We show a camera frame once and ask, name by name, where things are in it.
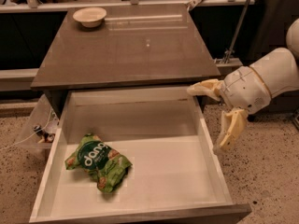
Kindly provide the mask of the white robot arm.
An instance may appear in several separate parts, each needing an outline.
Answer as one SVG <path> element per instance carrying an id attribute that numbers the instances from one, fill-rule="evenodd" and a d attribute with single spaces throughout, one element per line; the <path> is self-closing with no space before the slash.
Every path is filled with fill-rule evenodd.
<path id="1" fill-rule="evenodd" d="M 299 19 L 286 34 L 286 46 L 272 50 L 249 66 L 241 66 L 223 80 L 216 78 L 191 85 L 191 96 L 223 101 L 230 110 L 221 113 L 221 132 L 215 154 L 230 150 L 247 125 L 248 116 L 269 106 L 287 91 L 299 90 Z"/>

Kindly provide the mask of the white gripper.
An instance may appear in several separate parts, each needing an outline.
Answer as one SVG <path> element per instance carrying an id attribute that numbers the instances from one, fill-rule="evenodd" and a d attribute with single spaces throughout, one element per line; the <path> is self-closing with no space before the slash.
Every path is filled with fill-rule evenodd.
<path id="1" fill-rule="evenodd" d="M 271 101 L 263 81 L 248 66 L 236 69 L 223 82 L 218 79 L 197 82 L 187 89 L 187 93 L 191 96 L 208 96 L 215 101 L 222 97 L 232 108 L 229 112 L 221 112 L 221 132 L 213 147 L 216 155 L 231 150 L 247 126 L 248 115 L 262 110 Z"/>

